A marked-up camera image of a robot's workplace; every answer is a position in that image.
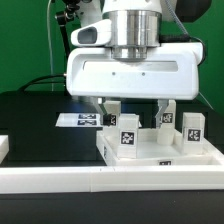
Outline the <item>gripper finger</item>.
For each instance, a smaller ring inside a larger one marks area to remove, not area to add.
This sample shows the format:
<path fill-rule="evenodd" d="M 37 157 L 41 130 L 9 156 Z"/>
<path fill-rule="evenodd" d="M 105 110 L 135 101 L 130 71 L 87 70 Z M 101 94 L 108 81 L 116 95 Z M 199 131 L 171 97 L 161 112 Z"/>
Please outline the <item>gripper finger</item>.
<path fill-rule="evenodd" d="M 99 103 L 99 99 L 97 97 L 93 98 L 93 105 L 100 115 L 100 124 L 102 126 L 111 126 L 112 115 L 106 111 L 103 104 Z"/>
<path fill-rule="evenodd" d="M 169 101 L 167 99 L 159 99 L 157 101 L 157 104 L 158 104 L 158 111 L 157 114 L 155 115 L 155 119 L 156 119 L 156 127 L 159 128 L 161 126 L 161 117 L 166 111 L 169 105 Z"/>

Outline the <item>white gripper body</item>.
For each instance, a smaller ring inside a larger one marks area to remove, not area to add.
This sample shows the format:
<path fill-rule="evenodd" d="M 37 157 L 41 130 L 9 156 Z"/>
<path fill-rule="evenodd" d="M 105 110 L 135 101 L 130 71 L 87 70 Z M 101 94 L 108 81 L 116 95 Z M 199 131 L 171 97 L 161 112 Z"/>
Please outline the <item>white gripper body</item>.
<path fill-rule="evenodd" d="M 164 43 L 141 61 L 121 61 L 108 48 L 77 48 L 69 56 L 66 87 L 75 96 L 192 100 L 199 92 L 198 42 Z"/>

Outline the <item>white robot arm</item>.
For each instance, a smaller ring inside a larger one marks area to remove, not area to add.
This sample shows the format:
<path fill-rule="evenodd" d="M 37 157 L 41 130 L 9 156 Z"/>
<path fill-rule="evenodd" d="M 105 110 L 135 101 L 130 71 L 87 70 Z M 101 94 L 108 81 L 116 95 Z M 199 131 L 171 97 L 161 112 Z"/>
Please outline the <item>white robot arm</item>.
<path fill-rule="evenodd" d="M 168 101 L 199 93 L 203 42 L 183 26 L 194 22 L 212 0 L 91 0 L 79 4 L 81 27 L 71 34 L 66 88 L 92 100 L 103 125 L 112 112 L 102 98 L 156 99 L 158 115 Z"/>

